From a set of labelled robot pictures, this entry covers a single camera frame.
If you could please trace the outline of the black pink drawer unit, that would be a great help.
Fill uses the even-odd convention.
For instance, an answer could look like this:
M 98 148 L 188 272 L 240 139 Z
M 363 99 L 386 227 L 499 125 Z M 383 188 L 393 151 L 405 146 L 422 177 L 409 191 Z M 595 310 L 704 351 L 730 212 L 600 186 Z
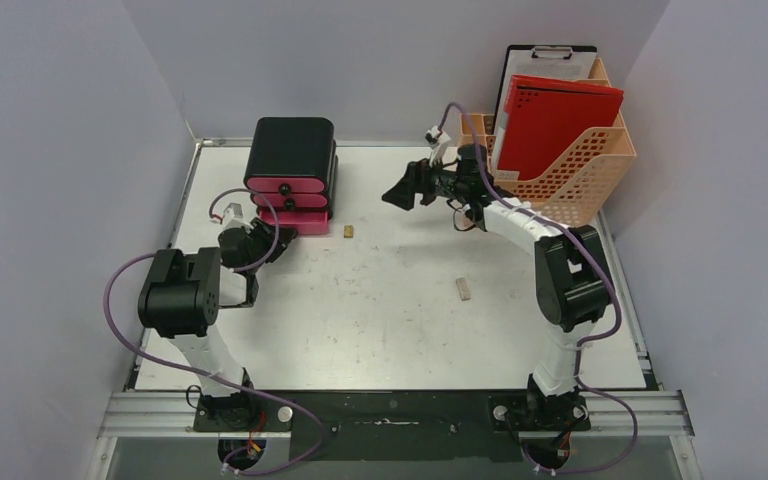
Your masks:
M 244 174 L 261 220 L 300 235 L 325 235 L 335 204 L 335 127 L 323 117 L 258 120 Z

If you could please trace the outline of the small beige eraser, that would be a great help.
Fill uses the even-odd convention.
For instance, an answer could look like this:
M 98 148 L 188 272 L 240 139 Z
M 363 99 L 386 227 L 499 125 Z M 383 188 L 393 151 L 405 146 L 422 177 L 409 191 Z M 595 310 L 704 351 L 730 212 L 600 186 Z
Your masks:
M 469 301 L 471 299 L 471 291 L 466 278 L 461 277 L 455 280 L 458 296 L 461 301 Z

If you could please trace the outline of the thick red binder folder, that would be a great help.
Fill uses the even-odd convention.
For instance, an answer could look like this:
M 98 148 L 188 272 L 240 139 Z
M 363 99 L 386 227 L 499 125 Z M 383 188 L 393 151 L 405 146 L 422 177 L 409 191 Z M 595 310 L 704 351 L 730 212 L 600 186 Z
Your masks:
M 491 161 L 501 179 L 540 175 L 592 127 L 610 127 L 624 91 L 580 81 L 514 75 L 498 122 Z

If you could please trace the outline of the orange plastic file organizer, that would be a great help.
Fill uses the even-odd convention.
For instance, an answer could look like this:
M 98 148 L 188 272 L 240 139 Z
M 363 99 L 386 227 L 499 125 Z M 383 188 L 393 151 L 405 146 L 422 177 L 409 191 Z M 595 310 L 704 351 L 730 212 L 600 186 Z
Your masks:
M 603 62 L 596 58 L 586 79 L 572 80 L 613 87 Z M 527 181 L 501 179 L 491 167 L 496 133 L 494 115 L 460 117 L 460 145 L 473 142 L 488 151 L 488 170 L 496 185 L 537 207 L 551 219 L 581 226 L 596 216 L 619 184 L 637 152 L 621 112 L 610 127 L 585 130 L 539 177 Z

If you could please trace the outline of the black clipboard with paper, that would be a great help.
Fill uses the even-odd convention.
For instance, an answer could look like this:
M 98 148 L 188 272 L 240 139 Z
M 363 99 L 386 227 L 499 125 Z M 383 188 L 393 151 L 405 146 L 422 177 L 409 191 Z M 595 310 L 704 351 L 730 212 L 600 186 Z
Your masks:
M 504 101 L 514 75 L 569 81 L 586 79 L 597 53 L 598 49 L 590 45 L 509 45 L 503 59 L 493 133 L 501 125 Z

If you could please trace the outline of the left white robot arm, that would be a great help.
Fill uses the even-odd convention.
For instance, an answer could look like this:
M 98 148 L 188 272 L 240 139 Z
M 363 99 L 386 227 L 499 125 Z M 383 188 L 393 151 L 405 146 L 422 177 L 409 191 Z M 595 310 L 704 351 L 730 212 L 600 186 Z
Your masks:
M 261 219 L 224 228 L 216 247 L 194 254 L 178 249 L 155 253 L 137 302 L 142 325 L 170 341 L 200 377 L 197 411 L 205 419 L 242 431 L 259 421 L 259 402 L 245 367 L 235 360 L 216 321 L 221 310 L 250 308 L 257 272 L 277 260 L 298 237 L 293 227 Z

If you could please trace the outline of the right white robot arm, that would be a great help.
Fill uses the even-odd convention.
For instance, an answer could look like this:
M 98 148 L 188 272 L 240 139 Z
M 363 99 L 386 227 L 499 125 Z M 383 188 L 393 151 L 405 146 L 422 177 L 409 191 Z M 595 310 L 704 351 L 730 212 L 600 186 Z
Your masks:
M 581 340 L 590 336 L 612 299 L 598 232 L 541 219 L 526 203 L 496 186 L 487 170 L 487 149 L 467 144 L 454 161 L 411 161 L 382 200 L 410 211 L 445 199 L 471 228 L 497 234 L 534 262 L 535 297 L 546 321 L 543 351 L 528 377 L 525 404 L 509 408 L 523 430 L 568 433 L 590 427 L 580 378 Z

